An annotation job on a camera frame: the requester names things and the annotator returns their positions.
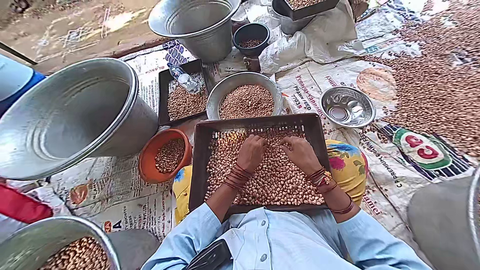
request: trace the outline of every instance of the black plastic bowl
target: black plastic bowl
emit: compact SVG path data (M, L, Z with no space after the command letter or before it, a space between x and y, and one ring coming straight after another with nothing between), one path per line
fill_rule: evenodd
M240 46L241 42L249 39L262 40L263 42L252 48L244 48ZM233 45L245 56L258 57L268 46L269 39L270 29L268 29L266 25L251 23L246 24L235 31L233 34Z

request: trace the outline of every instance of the red cloth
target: red cloth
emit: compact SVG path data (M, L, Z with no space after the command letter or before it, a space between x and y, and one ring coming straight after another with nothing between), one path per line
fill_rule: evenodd
M53 216L48 205L5 184L0 184L0 213L28 224Z

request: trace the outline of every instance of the concrete floor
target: concrete floor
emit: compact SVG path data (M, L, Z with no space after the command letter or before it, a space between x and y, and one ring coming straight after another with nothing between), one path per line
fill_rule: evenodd
M38 18L27 10L0 29L0 40L38 62L32 66L44 74L71 63L112 56L163 40L148 27L148 15L158 0L89 0L61 10L43 7ZM4 51L19 62L25 63Z

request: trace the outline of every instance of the dark tray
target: dark tray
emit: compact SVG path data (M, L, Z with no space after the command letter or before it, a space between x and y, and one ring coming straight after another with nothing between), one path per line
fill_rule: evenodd
M180 65L180 67L188 74L192 73L202 73L202 76L204 78L204 83L207 88L207 93L210 94L210 91L212 90L211 84L208 80L208 72L202 68L202 60L196 59L191 62L185 63ZM158 125L169 125L169 126L175 126L179 125L187 120L197 118L202 115L206 115L206 111L201 111L192 115L189 115L187 117L183 117L177 120L170 121L170 116L168 115L168 107L167 107L167 101L168 101L168 85L170 84L170 81L173 81L173 77L170 74L170 69L166 69L161 71L159 74L159 91L160 94L158 96Z
M293 10L288 0L280 1L280 5L287 12L287 16L290 17L293 21L296 21L301 18L305 18L308 16L312 16L312 15L330 10L336 7L339 1L340 0L324 0L320 3L316 3L314 5L304 7L298 10Z
M207 192L208 173L206 171L207 163L210 159L212 150L209 150L212 133L218 131L228 131L233 129L259 129L273 126L302 126L304 128L305 138L310 142L317 155L320 164L327 170L330 170L327 148L325 145L324 132L320 116L315 113L278 115L259 118L242 118L231 120L217 120L200 122L195 128L195 143L193 148L193 169L192 184L190 187L189 210L192 212L201 206L205 200ZM262 206L255 205L232 205L227 215L247 213L248 211ZM274 211L308 211L312 209L326 209L325 204L311 205L270 205L268 209Z

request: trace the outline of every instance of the yellow floral fabric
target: yellow floral fabric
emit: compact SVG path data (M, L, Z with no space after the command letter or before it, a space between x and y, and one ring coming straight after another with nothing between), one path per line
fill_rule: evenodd
M365 192L368 163L365 155L356 147L335 140L326 140L330 172L338 185L347 192L353 201L360 205ZM176 223L180 223L189 213L190 183L192 165L181 169L173 181L173 193L177 199L175 208Z

